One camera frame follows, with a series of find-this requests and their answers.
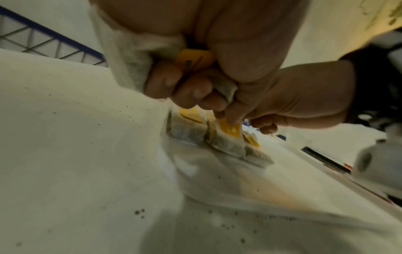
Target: yellow label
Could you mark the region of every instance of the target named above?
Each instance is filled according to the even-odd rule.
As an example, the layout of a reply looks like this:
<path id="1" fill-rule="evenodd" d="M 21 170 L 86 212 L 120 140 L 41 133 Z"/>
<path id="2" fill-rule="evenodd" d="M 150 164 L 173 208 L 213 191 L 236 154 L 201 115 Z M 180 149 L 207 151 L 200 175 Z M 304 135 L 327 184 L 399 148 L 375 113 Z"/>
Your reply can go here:
<path id="1" fill-rule="evenodd" d="M 198 114 L 196 108 L 190 108 L 190 109 L 181 108 L 180 114 L 185 118 L 193 120 L 194 122 L 202 123 L 202 117 L 200 116 L 200 114 Z"/>
<path id="2" fill-rule="evenodd" d="M 227 133 L 234 137 L 240 137 L 241 126 L 239 123 L 237 123 L 235 126 L 232 126 L 226 121 L 226 119 L 219 120 L 219 123 L 224 133 Z"/>
<path id="3" fill-rule="evenodd" d="M 256 147 L 260 147 L 260 144 L 257 142 L 257 140 L 251 135 L 250 133 L 243 132 L 243 137 L 245 141 L 248 141 L 250 144 Z"/>
<path id="4" fill-rule="evenodd" d="M 216 57 L 212 51 L 201 49 L 183 49 L 175 59 L 184 74 L 202 71 L 209 68 L 215 61 Z"/>

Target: dark spot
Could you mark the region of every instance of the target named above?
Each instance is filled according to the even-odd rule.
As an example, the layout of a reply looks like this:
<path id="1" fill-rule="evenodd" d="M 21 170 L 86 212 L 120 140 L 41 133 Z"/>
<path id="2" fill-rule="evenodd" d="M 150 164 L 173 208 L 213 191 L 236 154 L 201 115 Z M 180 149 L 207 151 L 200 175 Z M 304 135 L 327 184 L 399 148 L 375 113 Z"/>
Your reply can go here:
<path id="1" fill-rule="evenodd" d="M 394 18 L 393 20 L 391 20 L 391 21 L 388 23 L 388 25 L 392 26 L 393 24 L 395 24 L 396 21 L 397 21 L 397 19 Z"/>

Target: orange tag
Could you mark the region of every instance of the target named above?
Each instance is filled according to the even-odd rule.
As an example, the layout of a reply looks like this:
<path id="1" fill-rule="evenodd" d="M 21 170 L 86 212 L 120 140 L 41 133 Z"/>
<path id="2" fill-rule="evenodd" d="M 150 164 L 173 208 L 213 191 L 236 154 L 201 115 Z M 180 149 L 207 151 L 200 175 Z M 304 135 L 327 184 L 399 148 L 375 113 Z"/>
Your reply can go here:
<path id="1" fill-rule="evenodd" d="M 240 137 L 240 124 L 237 123 L 235 126 L 232 126 L 228 124 L 226 119 L 219 120 L 219 123 L 221 124 L 221 129 L 224 133 L 227 133 L 231 136 L 234 137 Z"/>
<path id="2" fill-rule="evenodd" d="M 248 141 L 250 144 L 252 144 L 255 147 L 260 147 L 260 144 L 257 142 L 257 140 L 251 135 L 250 133 L 243 132 L 243 137 L 245 141 Z"/>
<path id="3" fill-rule="evenodd" d="M 184 74 L 199 72 L 210 67 L 216 61 L 215 54 L 210 50 L 183 49 L 176 55 L 176 64 Z"/>
<path id="4" fill-rule="evenodd" d="M 200 114 L 198 114 L 195 107 L 190 109 L 181 108 L 180 114 L 187 119 L 193 120 L 194 122 L 202 123 L 202 117 Z"/>

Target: black and white sleeve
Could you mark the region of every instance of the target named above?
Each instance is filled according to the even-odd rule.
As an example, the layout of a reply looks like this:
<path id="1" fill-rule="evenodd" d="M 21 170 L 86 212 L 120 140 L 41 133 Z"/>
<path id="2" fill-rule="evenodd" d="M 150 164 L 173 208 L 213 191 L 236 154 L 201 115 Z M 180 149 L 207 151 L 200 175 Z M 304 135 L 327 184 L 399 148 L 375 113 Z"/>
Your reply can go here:
<path id="1" fill-rule="evenodd" d="M 356 74 L 355 97 L 346 123 L 381 131 L 402 122 L 402 28 L 376 36 L 370 43 L 344 55 Z"/>

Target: table surface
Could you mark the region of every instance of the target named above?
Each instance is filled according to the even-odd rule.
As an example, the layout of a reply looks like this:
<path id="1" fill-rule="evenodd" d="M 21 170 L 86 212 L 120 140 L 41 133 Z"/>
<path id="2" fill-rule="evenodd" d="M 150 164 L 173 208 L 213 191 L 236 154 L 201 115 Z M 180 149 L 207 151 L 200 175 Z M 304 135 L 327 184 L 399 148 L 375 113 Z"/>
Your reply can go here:
<path id="1" fill-rule="evenodd" d="M 400 253 L 399 234 L 186 198 L 155 160 L 168 105 L 107 68 L 0 50 L 0 252 Z"/>

